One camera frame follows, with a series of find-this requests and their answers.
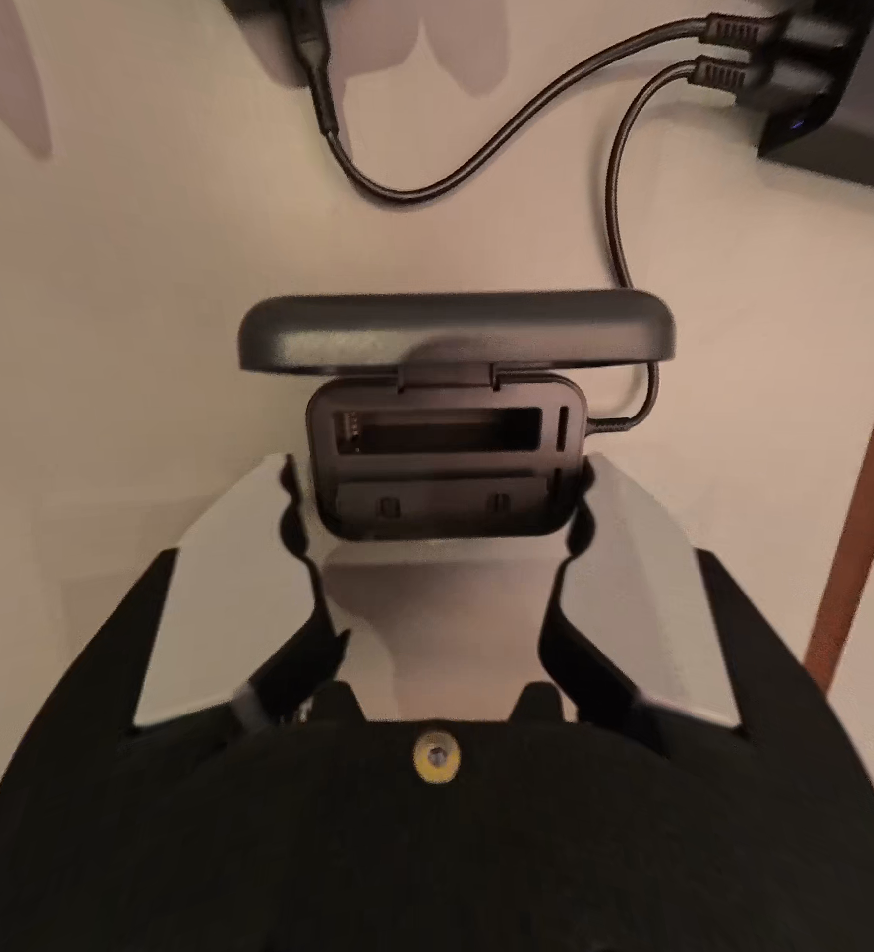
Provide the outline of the blue trimmed black battery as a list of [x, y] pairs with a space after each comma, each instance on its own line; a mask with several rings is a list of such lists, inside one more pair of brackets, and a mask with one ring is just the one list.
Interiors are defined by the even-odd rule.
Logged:
[[527, 476], [344, 482], [333, 513], [355, 541], [534, 536], [564, 519], [547, 480]]

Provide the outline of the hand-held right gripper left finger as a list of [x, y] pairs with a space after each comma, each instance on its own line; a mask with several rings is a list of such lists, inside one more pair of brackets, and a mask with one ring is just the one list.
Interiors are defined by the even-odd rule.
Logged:
[[345, 660], [321, 569], [335, 541], [319, 519], [308, 454], [273, 454], [186, 530], [134, 725], [207, 708], [252, 724], [295, 713]]

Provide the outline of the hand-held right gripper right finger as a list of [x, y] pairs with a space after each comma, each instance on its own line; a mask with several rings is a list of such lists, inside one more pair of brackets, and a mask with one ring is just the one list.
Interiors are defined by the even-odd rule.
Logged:
[[539, 634], [546, 674], [581, 722], [648, 736], [668, 714], [739, 727], [688, 536], [605, 455], [584, 474]]

